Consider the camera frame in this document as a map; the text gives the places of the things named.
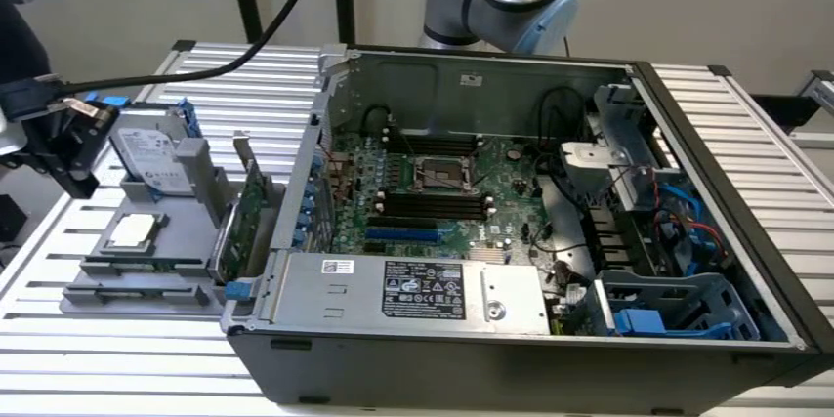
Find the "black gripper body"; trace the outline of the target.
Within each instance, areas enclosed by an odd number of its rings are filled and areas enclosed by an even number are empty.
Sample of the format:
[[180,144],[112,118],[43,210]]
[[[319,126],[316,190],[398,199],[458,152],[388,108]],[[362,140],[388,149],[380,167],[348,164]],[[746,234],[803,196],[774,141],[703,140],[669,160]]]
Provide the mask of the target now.
[[92,166],[120,109],[98,101],[69,99],[68,104],[23,122],[28,142],[17,162],[49,176],[71,197],[90,199],[99,186]]

